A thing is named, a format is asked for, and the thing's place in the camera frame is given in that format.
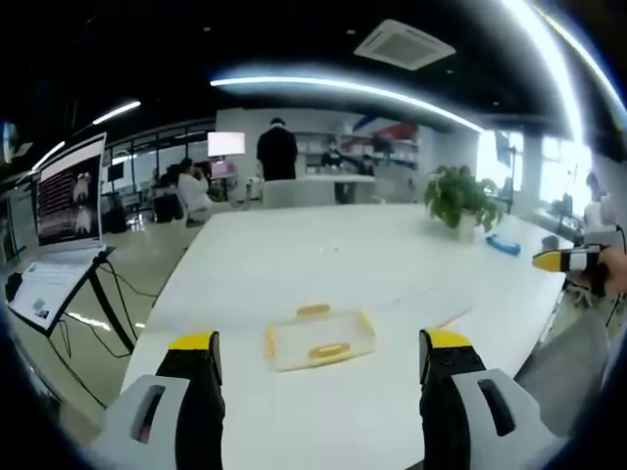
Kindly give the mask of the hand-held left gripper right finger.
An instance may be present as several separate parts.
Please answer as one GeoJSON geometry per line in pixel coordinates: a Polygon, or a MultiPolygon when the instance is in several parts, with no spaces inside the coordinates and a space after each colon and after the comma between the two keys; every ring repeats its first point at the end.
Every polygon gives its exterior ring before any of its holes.
{"type": "Polygon", "coordinates": [[[540,469],[560,439],[539,404],[470,341],[442,328],[419,332],[422,469],[540,469]]]}

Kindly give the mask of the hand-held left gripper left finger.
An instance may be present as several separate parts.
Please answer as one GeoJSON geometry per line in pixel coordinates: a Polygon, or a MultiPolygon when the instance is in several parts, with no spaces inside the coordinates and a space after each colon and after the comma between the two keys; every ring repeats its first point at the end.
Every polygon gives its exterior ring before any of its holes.
{"type": "Polygon", "coordinates": [[[97,469],[221,469],[225,402],[217,331],[170,343],[154,374],[107,408],[97,469]]]}

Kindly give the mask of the person's right hand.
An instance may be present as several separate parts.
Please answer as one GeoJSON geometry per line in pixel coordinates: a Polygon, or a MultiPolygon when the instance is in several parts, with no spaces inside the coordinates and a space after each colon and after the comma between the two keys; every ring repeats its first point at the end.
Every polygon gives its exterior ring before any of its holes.
{"type": "Polygon", "coordinates": [[[605,266],[606,274],[593,282],[593,292],[600,295],[626,293],[626,255],[618,249],[605,248],[599,254],[599,266],[605,266]]]}

